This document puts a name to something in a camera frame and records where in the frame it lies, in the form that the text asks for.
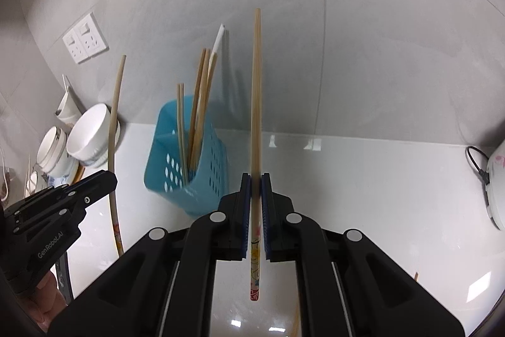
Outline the person left hand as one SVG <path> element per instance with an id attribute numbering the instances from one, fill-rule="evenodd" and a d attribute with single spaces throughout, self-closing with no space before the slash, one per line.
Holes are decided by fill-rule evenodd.
<path id="1" fill-rule="evenodd" d="M 49 271 L 27 299 L 27 312 L 47 332 L 52 320 L 67 307 L 57 287 L 55 275 Z"/>

